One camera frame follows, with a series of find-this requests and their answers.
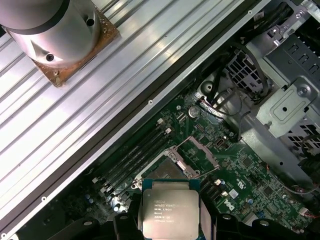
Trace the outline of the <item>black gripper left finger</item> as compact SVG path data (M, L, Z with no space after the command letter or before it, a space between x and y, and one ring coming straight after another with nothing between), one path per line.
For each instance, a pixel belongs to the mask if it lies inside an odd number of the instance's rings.
M100 224L97 219L84 217L69 224L50 237L51 240L142 240L143 233L137 220L142 194L132 196L127 212L119 213L113 220Z

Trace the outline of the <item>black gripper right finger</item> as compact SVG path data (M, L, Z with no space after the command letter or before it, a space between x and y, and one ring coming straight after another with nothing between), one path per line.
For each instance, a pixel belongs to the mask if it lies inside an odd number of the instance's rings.
M279 223L262 218L246 225L230 213L219 213L209 196L200 194L200 227L207 240L303 240Z

